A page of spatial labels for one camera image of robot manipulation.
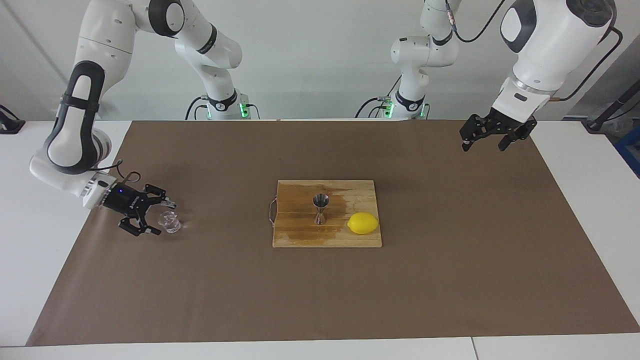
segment table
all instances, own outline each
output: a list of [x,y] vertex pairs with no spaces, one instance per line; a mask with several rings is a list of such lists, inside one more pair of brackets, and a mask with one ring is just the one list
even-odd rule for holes
[[[117,151],[130,122],[99,122]],[[51,190],[31,177],[28,162],[51,129],[29,123],[17,136],[0,138],[0,345],[25,343],[53,287],[88,211],[78,199]],[[640,318],[640,182],[604,136],[587,134],[579,123],[542,122],[533,139],[565,197],[636,320]],[[27,226],[29,217],[46,227]],[[92,345],[57,348],[9,348],[0,359],[158,358],[187,354],[194,358],[247,359],[635,359],[640,334],[456,338],[376,341],[302,341],[295,343],[211,343]]]

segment cutting board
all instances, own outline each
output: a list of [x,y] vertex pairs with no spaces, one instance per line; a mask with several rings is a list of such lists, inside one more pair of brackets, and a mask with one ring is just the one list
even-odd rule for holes
[[[329,195],[324,225],[314,223],[313,198],[318,193]],[[366,235],[357,235],[347,226],[349,218],[359,212],[379,219],[371,180],[280,180],[277,208],[273,247],[382,247],[380,226]]]

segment brown tablecloth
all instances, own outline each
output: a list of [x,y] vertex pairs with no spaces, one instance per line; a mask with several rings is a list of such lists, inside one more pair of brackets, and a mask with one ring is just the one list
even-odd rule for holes
[[[134,122],[124,170],[184,228],[93,211],[28,344],[640,331],[535,145],[464,153],[460,126]],[[375,180],[384,247],[273,249],[279,179]]]

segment jigger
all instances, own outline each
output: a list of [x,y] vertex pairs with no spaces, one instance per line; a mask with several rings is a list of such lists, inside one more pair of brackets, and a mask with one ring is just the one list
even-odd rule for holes
[[319,193],[314,196],[314,206],[318,210],[316,219],[314,222],[316,225],[324,225],[326,223],[326,216],[324,215],[324,209],[329,205],[329,195]]

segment yellow lemon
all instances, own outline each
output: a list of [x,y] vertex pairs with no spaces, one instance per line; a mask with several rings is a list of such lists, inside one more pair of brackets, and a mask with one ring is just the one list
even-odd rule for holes
[[377,229],[379,224],[378,219],[370,213],[355,213],[347,226],[358,235],[366,235]]

